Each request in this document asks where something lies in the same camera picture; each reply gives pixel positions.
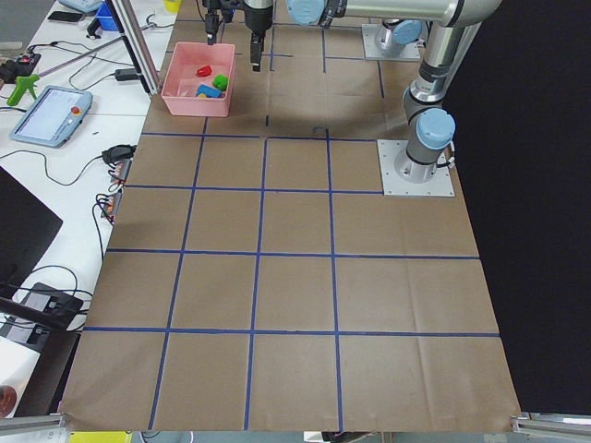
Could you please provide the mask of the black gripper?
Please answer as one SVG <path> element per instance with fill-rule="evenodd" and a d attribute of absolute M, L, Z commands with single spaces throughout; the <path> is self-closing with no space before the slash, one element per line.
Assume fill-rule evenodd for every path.
<path fill-rule="evenodd" d="M 203 0 L 202 5 L 207 10 L 205 16 L 207 44 L 214 45 L 217 42 L 219 29 L 219 15 L 216 11 L 220 11 L 222 14 L 234 13 L 237 8 L 240 8 L 240 2 L 235 0 Z"/>
<path fill-rule="evenodd" d="M 264 52 L 264 32 L 272 25 L 272 0 L 245 0 L 245 23 L 252 31 L 250 38 L 250 64 L 253 72 L 260 72 Z"/>

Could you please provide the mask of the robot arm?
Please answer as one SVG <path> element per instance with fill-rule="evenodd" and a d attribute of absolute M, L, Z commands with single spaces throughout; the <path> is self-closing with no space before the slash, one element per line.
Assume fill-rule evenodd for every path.
<path fill-rule="evenodd" d="M 273 1 L 197 1 L 198 6 L 207 9 L 201 16 L 205 23 L 207 44 L 217 42 L 220 23 L 231 23 L 236 10 L 244 13 L 246 26 L 251 31 L 250 63 L 254 70 L 259 70 L 264 51 L 267 31 L 273 23 Z M 318 25 L 328 29 L 334 18 L 342 18 L 347 6 L 346 1 L 287 1 L 287 10 L 292 20 L 299 25 Z M 378 33 L 377 43 L 384 48 L 393 44 L 407 45 L 416 42 L 423 30 L 418 20 L 384 19 Z"/>
<path fill-rule="evenodd" d="M 238 46 L 238 98 L 255 133 L 270 140 L 272 162 L 321 158 L 326 144 L 400 137 L 419 113 L 442 105 L 469 34 L 496 1 L 325 1 L 307 25 L 293 5 L 269 1 L 261 70 L 252 73 L 247 11 L 225 28 Z M 370 57 L 372 25 L 417 24 L 424 43 L 417 63 Z"/>

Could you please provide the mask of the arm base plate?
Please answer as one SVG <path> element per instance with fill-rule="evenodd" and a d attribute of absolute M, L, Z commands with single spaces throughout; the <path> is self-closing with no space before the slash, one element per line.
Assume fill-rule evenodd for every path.
<path fill-rule="evenodd" d="M 407 156 L 407 143 L 407 140 L 377 140 L 383 194 L 387 197 L 453 198 L 449 167 L 413 162 Z"/>
<path fill-rule="evenodd" d="M 417 41 L 423 24 L 419 20 L 403 20 L 393 26 L 364 24 L 362 38 L 366 60 L 416 62 L 421 56 Z"/>

